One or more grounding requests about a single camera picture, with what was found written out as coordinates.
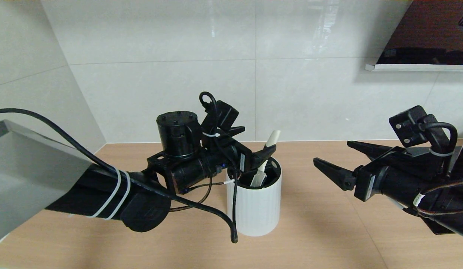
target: white label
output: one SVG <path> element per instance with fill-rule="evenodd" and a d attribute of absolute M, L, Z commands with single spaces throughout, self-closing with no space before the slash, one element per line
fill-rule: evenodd
<path fill-rule="evenodd" d="M 240 156 L 240 170 L 245 172 L 245 155 L 243 153 Z"/>
<path fill-rule="evenodd" d="M 414 198 L 414 201 L 412 202 L 412 204 L 414 204 L 414 206 L 418 206 L 419 203 L 421 203 L 421 200 L 422 198 L 424 198 L 425 194 L 418 194 L 415 198 Z"/>
<path fill-rule="evenodd" d="M 371 177 L 371 179 L 369 180 L 368 192 L 366 192 L 366 200 L 371 197 L 371 192 L 373 191 L 375 179 L 376 179 L 376 175 L 373 175 L 373 177 Z"/>

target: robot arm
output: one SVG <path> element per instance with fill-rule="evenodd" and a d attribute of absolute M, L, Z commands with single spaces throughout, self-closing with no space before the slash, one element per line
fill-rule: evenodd
<path fill-rule="evenodd" d="M 204 102 L 203 96 L 210 97 L 212 102 Z M 44 208 L 121 220 L 133 231 L 146 232 L 165 219 L 170 212 L 171 200 L 175 200 L 223 218 L 230 226 L 232 242 L 236 243 L 236 224 L 226 214 L 177 194 L 189 192 L 191 186 L 202 179 L 216 176 L 224 168 L 233 169 L 235 179 L 239 178 L 239 174 L 257 169 L 269 159 L 275 152 L 276 145 L 252 152 L 233 139 L 233 136 L 245 131 L 242 126 L 232 127 L 238 117 L 236 109 L 223 101 L 215 101 L 207 92 L 200 95 L 200 101 L 207 112 L 202 124 L 199 124 L 196 114 L 187 111 L 168 112 L 157 117 L 163 151 L 149 157 L 148 167 L 137 172 L 115 170 L 94 155 L 88 155 L 95 162 L 91 163 L 81 156 L 82 151 L 44 138 L 23 127 L 20 127 L 22 131 L 32 133 L 33 136 L 16 133 L 16 137 L 24 140 L 23 147 L 19 148 L 17 139 L 6 135 L 14 133 L 8 132 L 8 127 L 17 125 L 0 121 L 0 126 L 4 126 L 0 128 L 0 152 L 11 153 L 9 163 L 6 164 L 7 158 L 0 156 L 4 159 L 1 163 L 4 163 L 4 167 L 16 166 L 24 170 L 20 175 L 2 170 L 0 182 L 8 184 L 11 179 L 17 179 L 20 184 L 11 189 L 3 189 L 17 194 L 20 186 L 22 193 L 28 193 L 30 198 L 9 199 L 4 195 L 5 191 L 0 193 L 0 197 L 5 197 L 4 202 L 0 203 L 0 226 L 4 228 L 0 238 Z M 0 113 L 17 111 L 19 109 L 0 109 Z M 31 151 L 31 145 L 38 147 L 37 152 Z M 30 157 L 27 161 L 12 162 L 16 160 L 16 155 L 23 153 Z M 47 158 L 38 160 L 34 157 L 35 154 L 42 154 Z M 163 175 L 166 186 L 158 182 L 157 173 Z M 54 186 L 57 185 L 56 182 L 66 184 L 57 188 Z M 48 192 L 43 188 L 31 189 L 39 185 L 46 186 L 45 189 L 50 189 L 53 195 L 44 196 Z M 21 212 L 18 214 L 21 218 L 9 217 L 18 212 L 14 208 L 23 208 L 30 203 L 38 204 L 38 207 L 26 213 Z"/>
<path fill-rule="evenodd" d="M 348 141 L 370 163 L 354 171 L 320 158 L 314 165 L 344 191 L 361 201 L 384 194 L 420 217 L 435 234 L 463 235 L 463 146 L 456 147 L 457 131 L 438 123 L 420 106 L 389 119 L 405 148 Z M 450 130 L 450 139 L 442 128 Z M 411 148 L 429 142 L 429 148 Z"/>

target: wooden countertop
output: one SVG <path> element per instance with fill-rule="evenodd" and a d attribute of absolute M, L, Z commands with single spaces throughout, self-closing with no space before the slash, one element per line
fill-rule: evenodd
<path fill-rule="evenodd" d="M 245 144 L 253 150 L 263 145 Z M 110 144 L 98 156 L 137 171 L 160 150 L 160 144 Z M 274 157 L 284 168 L 281 218 L 268 235 L 239 235 L 233 244 L 223 220 L 197 209 L 170 213 L 146 233 L 119 221 L 42 211 L 0 244 L 0 267 L 463 269 L 463 237 L 433 235 L 422 220 L 382 195 L 361 202 L 313 166 L 313 157 L 350 170 L 368 163 L 345 141 L 278 143 Z M 224 178 L 221 173 L 214 181 Z M 197 201 L 205 191 L 185 197 Z M 205 203 L 225 211 L 225 187 L 214 186 Z"/>

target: black cylindrical motor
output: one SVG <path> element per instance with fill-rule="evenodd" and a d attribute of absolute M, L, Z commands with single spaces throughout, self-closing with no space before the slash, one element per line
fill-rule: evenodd
<path fill-rule="evenodd" d="M 202 128 L 195 113 L 175 111 L 157 117 L 158 132 L 165 155 L 170 159 L 187 159 L 201 148 Z"/>

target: wire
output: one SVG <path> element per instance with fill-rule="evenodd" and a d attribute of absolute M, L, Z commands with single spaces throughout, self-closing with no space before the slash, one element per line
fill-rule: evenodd
<path fill-rule="evenodd" d="M 416 208 L 417 211 L 423 214 L 424 217 L 426 216 L 444 216 L 444 215 L 454 215 L 463 213 L 463 209 L 461 210 L 452 210 L 452 211 L 428 211 L 421 208 Z"/>
<path fill-rule="evenodd" d="M 426 129 L 431 129 L 431 128 L 445 128 L 448 129 L 450 132 L 450 139 L 449 139 L 449 144 L 447 146 L 447 153 L 450 153 L 454 151 L 454 148 L 457 145 L 457 137 L 459 134 L 457 133 L 457 129 L 452 125 L 448 123 L 428 123 L 428 124 L 423 124 L 422 128 L 424 130 Z"/>
<path fill-rule="evenodd" d="M 463 186 L 463 179 L 460 179 L 455 182 L 447 182 L 445 184 L 438 185 L 436 187 L 425 189 L 424 191 L 421 191 L 421 194 L 428 194 L 431 191 L 437 191 L 439 189 L 446 189 L 446 188 L 453 188 L 453 187 L 460 187 L 460 186 Z"/>
<path fill-rule="evenodd" d="M 215 183 L 212 183 L 211 185 L 217 186 L 217 185 L 223 185 L 223 184 L 224 184 L 224 182 L 215 182 Z M 205 187 L 205 186 L 208 186 L 208 185 L 209 184 L 200 184 L 200 185 L 197 185 L 197 186 L 189 187 L 188 189 L 186 189 L 186 192 L 189 193 L 190 191 L 193 191 L 194 189 Z"/>
<path fill-rule="evenodd" d="M 42 115 L 40 115 L 38 113 L 26 110 L 26 109 L 18 109 L 18 108 L 3 108 L 3 109 L 0 109 L 0 114 L 4 114 L 4 113 L 25 114 L 25 115 L 34 117 L 34 118 L 42 121 L 43 123 L 50 126 L 50 128 L 52 128 L 54 131 L 59 133 L 67 142 L 69 142 L 74 148 L 76 148 L 78 151 L 80 151 L 83 155 L 88 157 L 90 160 L 92 160 L 96 164 L 100 165 L 101 167 L 106 168 L 107 170 L 109 170 L 112 173 L 115 171 L 115 168 L 113 166 L 111 166 L 110 164 L 107 164 L 106 162 L 101 160 L 99 157 L 93 155 L 93 153 L 91 153 L 86 148 L 84 148 L 80 143 L 78 143 L 75 139 L 73 139 L 62 128 L 60 128 L 57 124 L 54 124 L 53 121 L 47 119 L 46 117 L 44 117 L 44 116 L 42 116 Z M 188 206 L 192 206 L 194 208 L 197 208 L 197 209 L 200 209 L 200 210 L 207 211 L 207 212 L 210 212 L 212 214 L 215 214 L 216 216 L 222 218 L 226 222 L 226 224 L 228 224 L 228 226 L 230 228 L 230 232 L 231 232 L 231 242 L 233 242 L 233 243 L 238 242 L 238 233 L 237 233 L 237 230 L 236 230 L 235 223 L 233 223 L 233 221 L 231 221 L 230 218 L 225 213 L 221 212 L 220 210 L 218 210 L 216 208 L 213 208 L 211 206 L 207 206 L 207 205 L 200 204 L 200 203 L 197 203 L 197 202 L 194 202 L 194 201 L 190 201 L 188 199 L 182 198 L 182 197 L 177 196 L 175 194 L 170 194 L 168 191 L 163 191 L 161 189 L 156 189 L 154 187 L 150 187 L 149 185 L 146 185 L 144 182 L 141 182 L 141 181 L 139 181 L 137 179 L 134 179 L 132 177 L 130 178 L 130 181 L 133 184 L 135 184 L 135 185 L 137 185 L 139 187 L 142 187 L 143 189 L 145 189 L 147 191 L 153 192 L 154 194 L 158 194 L 158 195 L 163 196 L 165 198 L 169 198 L 169 199 L 172 199 L 174 201 L 178 201 L 180 203 L 186 204 Z"/>
<path fill-rule="evenodd" d="M 218 130 L 218 120 L 219 120 L 218 119 L 218 106 L 216 105 L 216 99 L 209 92 L 200 93 L 200 102 L 205 108 L 207 108 L 208 104 L 203 101 L 203 96 L 207 96 L 211 99 L 213 109 L 214 109 L 214 117 L 215 117 L 215 125 L 213 128 L 214 129 L 213 131 L 216 133 Z M 213 137 L 212 139 L 214 143 L 216 144 L 216 147 L 218 148 L 218 150 L 230 161 L 231 167 L 229 168 L 232 168 L 233 170 L 234 188 L 233 188 L 233 204 L 232 204 L 232 221 L 233 221 L 233 224 L 236 226 L 236 196 L 238 192 L 238 179 L 240 177 L 240 172 L 237 169 L 235 161 L 230 156 L 228 156 L 228 154 L 226 154 L 223 148 L 221 148 L 221 145 L 218 143 L 218 139 L 216 137 Z"/>
<path fill-rule="evenodd" d="M 203 196 L 203 198 L 200 201 L 198 201 L 198 203 L 203 203 L 206 200 L 206 198 L 208 198 L 208 196 L 210 195 L 211 187 L 213 186 L 212 180 L 213 179 L 210 177 L 210 183 L 204 184 L 205 186 L 208 186 L 208 190 L 206 191 L 206 194 Z M 182 211 L 182 210 L 190 209 L 190 208 L 192 207 L 191 206 L 174 207 L 174 208 L 170 208 L 170 212 L 177 212 L 177 211 Z"/>
<path fill-rule="evenodd" d="M 459 134 L 457 133 L 457 129 L 452 125 L 452 124 L 448 124 L 448 123 L 427 123 L 427 124 L 422 124 L 420 126 L 421 130 L 426 130 L 426 129 L 431 129 L 431 128 L 445 128 L 445 129 L 448 129 L 449 132 L 450 132 L 450 139 L 449 139 L 449 144 L 447 145 L 446 147 L 446 151 L 445 153 L 452 153 L 454 151 L 454 149 L 456 148 L 456 145 L 457 145 L 457 137 L 459 136 Z M 449 170 L 449 167 L 450 167 L 450 159 L 451 159 L 451 155 L 448 156 L 448 157 L 445 157 L 444 161 L 443 161 L 443 164 L 442 164 L 442 173 L 445 174 L 445 175 L 448 175 L 450 170 Z"/>

